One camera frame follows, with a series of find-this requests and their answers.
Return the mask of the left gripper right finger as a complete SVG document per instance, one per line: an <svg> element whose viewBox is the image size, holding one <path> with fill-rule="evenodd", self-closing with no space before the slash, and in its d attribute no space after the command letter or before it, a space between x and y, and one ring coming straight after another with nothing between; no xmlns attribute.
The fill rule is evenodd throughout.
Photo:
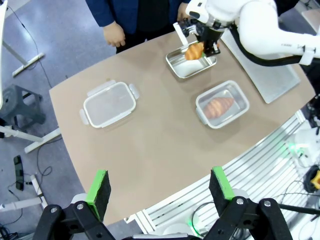
<svg viewBox="0 0 320 240"><path fill-rule="evenodd" d="M210 171L209 190L219 218L205 240L230 240L237 229L248 230L255 240L291 240L292 235L278 203L263 198L258 203L236 196L222 167Z"/></svg>

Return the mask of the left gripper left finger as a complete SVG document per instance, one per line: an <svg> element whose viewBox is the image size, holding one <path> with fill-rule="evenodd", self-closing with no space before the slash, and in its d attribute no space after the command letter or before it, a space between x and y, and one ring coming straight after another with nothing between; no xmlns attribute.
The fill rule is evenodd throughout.
<svg viewBox="0 0 320 240"><path fill-rule="evenodd" d="M110 195L108 171L98 170L85 200L66 208L56 204L45 207L36 227L36 238L71 240L84 233L89 240L111 240L112 234L103 223Z"/></svg>

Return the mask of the person's right hand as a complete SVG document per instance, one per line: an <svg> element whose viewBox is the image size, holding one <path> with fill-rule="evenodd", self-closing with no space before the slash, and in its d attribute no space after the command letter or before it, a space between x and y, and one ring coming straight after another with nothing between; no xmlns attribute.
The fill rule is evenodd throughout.
<svg viewBox="0 0 320 240"><path fill-rule="evenodd" d="M119 48L126 44L124 30L115 21L104 26L102 31L108 45Z"/></svg>

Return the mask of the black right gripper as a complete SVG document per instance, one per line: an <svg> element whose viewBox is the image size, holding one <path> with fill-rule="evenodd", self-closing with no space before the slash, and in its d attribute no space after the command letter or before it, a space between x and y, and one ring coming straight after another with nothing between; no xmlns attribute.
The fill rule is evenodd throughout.
<svg viewBox="0 0 320 240"><path fill-rule="evenodd" d="M221 53L218 40L226 30L225 27L214 28L205 25L202 22L196 23L196 39L203 42L203 54L205 56L218 55Z"/></svg>

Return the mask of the person's left hand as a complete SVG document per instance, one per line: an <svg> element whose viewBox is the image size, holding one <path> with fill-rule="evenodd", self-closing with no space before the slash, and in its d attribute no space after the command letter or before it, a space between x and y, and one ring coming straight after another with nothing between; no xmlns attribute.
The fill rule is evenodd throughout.
<svg viewBox="0 0 320 240"><path fill-rule="evenodd" d="M190 16L186 13L186 8L187 8L188 4L182 2L179 7L178 7L178 12L177 12L177 21L182 21L184 19L189 19Z"/></svg>

